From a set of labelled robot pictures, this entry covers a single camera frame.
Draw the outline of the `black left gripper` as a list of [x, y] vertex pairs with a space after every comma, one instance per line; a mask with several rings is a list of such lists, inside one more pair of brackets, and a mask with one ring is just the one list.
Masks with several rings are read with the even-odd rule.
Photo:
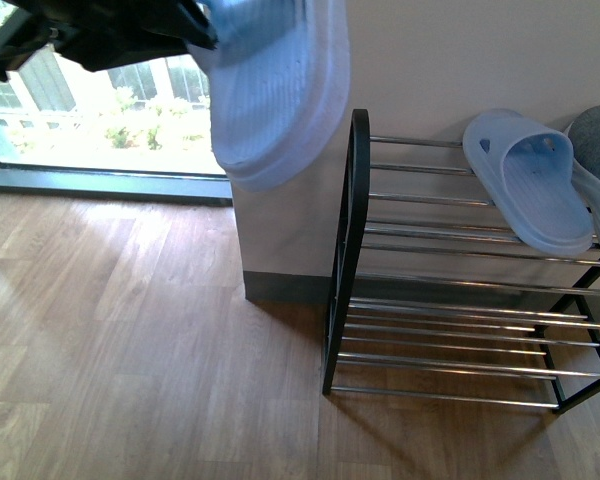
[[0, 81], [51, 46], [84, 70], [98, 72], [182, 55], [186, 46], [214, 50], [216, 30], [195, 1], [13, 1], [0, 26]]

